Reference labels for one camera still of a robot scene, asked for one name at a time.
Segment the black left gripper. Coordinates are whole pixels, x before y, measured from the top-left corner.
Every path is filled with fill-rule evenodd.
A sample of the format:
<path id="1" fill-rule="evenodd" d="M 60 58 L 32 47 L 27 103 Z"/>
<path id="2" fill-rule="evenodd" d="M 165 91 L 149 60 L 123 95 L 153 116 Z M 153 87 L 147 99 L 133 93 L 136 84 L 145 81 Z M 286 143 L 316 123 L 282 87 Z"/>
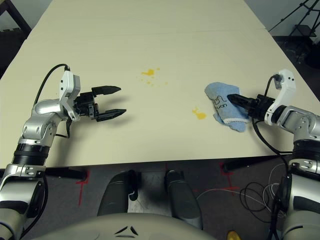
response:
<path id="1" fill-rule="evenodd" d="M 74 100 L 74 109 L 79 116 L 86 116 L 97 122 L 107 121 L 117 118 L 124 114 L 126 109 L 111 109 L 103 113 L 99 113 L 98 104 L 95 102 L 97 95 L 111 95 L 121 88 L 117 86 L 104 85 L 92 87 L 91 91 L 80 93 Z"/>

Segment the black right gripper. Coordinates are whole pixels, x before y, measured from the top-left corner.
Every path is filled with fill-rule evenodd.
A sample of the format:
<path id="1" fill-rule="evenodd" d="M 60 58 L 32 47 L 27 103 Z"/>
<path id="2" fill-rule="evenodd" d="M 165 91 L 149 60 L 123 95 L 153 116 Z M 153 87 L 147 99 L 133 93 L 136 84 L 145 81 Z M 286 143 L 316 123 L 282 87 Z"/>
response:
<path id="1" fill-rule="evenodd" d="M 257 95 L 257 98 L 248 98 L 240 94 L 228 94 L 228 100 L 235 107 L 236 117 L 251 117 L 253 119 L 264 119 L 269 107 L 274 103 L 275 99 Z"/>

